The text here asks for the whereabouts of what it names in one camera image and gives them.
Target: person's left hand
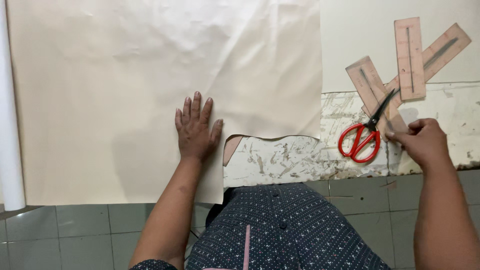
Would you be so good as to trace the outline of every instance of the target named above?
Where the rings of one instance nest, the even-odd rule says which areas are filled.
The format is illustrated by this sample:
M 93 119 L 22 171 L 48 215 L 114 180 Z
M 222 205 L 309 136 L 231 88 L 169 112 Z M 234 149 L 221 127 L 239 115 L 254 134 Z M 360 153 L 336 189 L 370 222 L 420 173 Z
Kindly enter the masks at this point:
M 208 121 L 212 112 L 213 100 L 208 98 L 200 112 L 200 92 L 195 92 L 192 100 L 187 97 L 183 113 L 177 109 L 175 126 L 179 133 L 179 149 L 182 160 L 195 159 L 203 163 L 220 142 L 223 119 L 215 121 L 212 131 L 208 131 Z

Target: scissors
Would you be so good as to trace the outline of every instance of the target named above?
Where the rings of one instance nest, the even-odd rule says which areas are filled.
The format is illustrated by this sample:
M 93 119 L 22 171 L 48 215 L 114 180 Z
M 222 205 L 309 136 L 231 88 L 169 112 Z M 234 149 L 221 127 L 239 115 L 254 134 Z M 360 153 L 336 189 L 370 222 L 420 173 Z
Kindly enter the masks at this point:
M 373 157 L 375 157 L 375 155 L 377 154 L 378 152 L 378 149 L 380 148 L 380 131 L 378 131 L 375 126 L 377 125 L 378 121 L 380 120 L 380 116 L 382 115 L 382 113 L 384 112 L 385 108 L 387 107 L 388 105 L 388 102 L 392 99 L 392 97 L 400 90 L 399 89 L 393 89 L 392 92 L 390 92 L 386 97 L 385 99 L 383 100 L 383 102 L 380 104 L 380 106 L 378 107 L 377 111 L 372 115 L 372 117 L 370 118 L 370 120 L 367 122 L 367 123 L 358 123 L 358 124 L 355 124 L 351 127 L 349 127 L 348 129 L 346 129 L 342 135 L 340 135 L 340 139 L 338 140 L 338 150 L 340 150 L 340 153 L 344 156 L 344 157 L 350 157 L 353 161 L 357 162 L 357 163 L 364 163 L 364 162 L 367 162 L 367 161 L 370 161 L 371 159 L 373 159 Z M 359 141 L 360 141 L 360 136 L 361 136 L 361 133 L 363 132 L 363 129 L 364 128 L 368 128 L 370 130 L 370 135 L 368 135 L 368 137 L 363 140 L 360 144 L 359 144 Z M 349 133 L 350 131 L 354 130 L 354 129 L 358 129 L 357 131 L 357 136 L 355 137 L 355 141 L 353 142 L 353 146 L 352 146 L 352 149 L 350 150 L 349 153 L 345 153 L 342 149 L 342 143 L 343 143 L 343 138 L 345 137 L 345 135 L 347 135 L 347 133 Z M 360 152 L 360 150 L 368 143 L 370 142 L 373 138 L 375 138 L 375 148 L 373 149 L 373 152 L 366 158 L 360 160 L 357 158 L 357 154 Z

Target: black scissor blade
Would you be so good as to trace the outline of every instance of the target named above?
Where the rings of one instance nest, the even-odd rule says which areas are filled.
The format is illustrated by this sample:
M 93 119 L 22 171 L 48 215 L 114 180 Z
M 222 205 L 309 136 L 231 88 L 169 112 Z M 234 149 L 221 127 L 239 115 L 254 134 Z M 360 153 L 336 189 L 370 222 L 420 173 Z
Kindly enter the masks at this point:
M 380 106 L 378 107 L 377 111 L 372 115 L 370 120 L 365 124 L 365 127 L 367 127 L 370 131 L 375 131 L 377 130 L 375 126 L 377 125 L 378 121 L 380 120 L 380 116 L 384 112 L 385 108 L 388 106 L 388 103 L 390 100 L 395 96 L 396 93 L 400 91 L 399 89 L 393 89 L 382 101 Z

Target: hand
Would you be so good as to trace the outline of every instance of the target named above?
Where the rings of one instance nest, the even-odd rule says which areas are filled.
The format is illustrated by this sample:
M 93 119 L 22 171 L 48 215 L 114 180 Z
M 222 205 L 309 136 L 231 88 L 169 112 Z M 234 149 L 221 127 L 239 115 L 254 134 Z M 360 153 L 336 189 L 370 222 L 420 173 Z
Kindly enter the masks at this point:
M 200 92 L 195 92 L 192 100 L 187 97 L 180 109 L 175 112 L 175 126 L 179 133 L 179 149 L 182 160 L 195 159 L 203 163 L 220 142 L 223 119 L 215 121 L 212 132 L 208 131 L 208 121 L 212 112 L 213 100 L 208 98 L 200 112 Z
M 418 119 L 408 125 L 409 131 L 387 132 L 389 139 L 401 143 L 408 155 L 422 169 L 431 167 L 452 166 L 448 155 L 447 135 L 432 118 Z

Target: person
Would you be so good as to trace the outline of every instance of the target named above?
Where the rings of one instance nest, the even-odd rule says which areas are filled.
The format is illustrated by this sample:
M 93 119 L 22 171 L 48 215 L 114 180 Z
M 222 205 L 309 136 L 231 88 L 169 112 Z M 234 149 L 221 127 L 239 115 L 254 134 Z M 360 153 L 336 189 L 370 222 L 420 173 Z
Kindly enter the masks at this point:
M 129 267 L 184 268 L 199 175 L 218 147 L 223 120 L 208 129 L 213 101 L 185 99 L 175 126 L 181 159 L 142 231 Z M 419 119 L 389 133 L 423 171 L 414 234 L 417 269 L 479 269 L 480 245 L 437 121 Z M 389 269 L 325 198 L 302 183 L 237 187 L 194 244 L 186 268 Z

